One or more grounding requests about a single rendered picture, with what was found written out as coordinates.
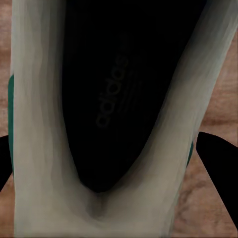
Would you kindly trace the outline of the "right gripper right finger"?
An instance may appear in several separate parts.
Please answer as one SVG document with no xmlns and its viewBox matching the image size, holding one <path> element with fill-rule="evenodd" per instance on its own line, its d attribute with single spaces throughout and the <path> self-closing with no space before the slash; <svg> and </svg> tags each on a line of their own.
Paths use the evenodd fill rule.
<svg viewBox="0 0 238 238">
<path fill-rule="evenodd" d="M 218 136 L 199 132 L 196 151 L 238 230 L 238 148 Z"/>
</svg>

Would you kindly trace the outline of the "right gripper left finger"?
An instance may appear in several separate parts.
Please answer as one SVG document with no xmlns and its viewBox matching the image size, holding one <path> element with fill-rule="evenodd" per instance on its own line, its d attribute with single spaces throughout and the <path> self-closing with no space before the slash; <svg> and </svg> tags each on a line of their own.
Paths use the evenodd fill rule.
<svg viewBox="0 0 238 238">
<path fill-rule="evenodd" d="M 0 137 L 0 191 L 6 184 L 12 172 L 13 168 L 9 147 L 9 135 L 6 135 Z"/>
</svg>

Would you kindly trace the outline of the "gym shoe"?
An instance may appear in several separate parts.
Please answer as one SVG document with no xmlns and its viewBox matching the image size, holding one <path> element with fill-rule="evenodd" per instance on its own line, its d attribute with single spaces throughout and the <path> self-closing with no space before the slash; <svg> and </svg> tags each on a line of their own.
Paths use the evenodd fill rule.
<svg viewBox="0 0 238 238">
<path fill-rule="evenodd" d="M 171 238 L 238 0 L 12 0 L 13 238 Z"/>
</svg>

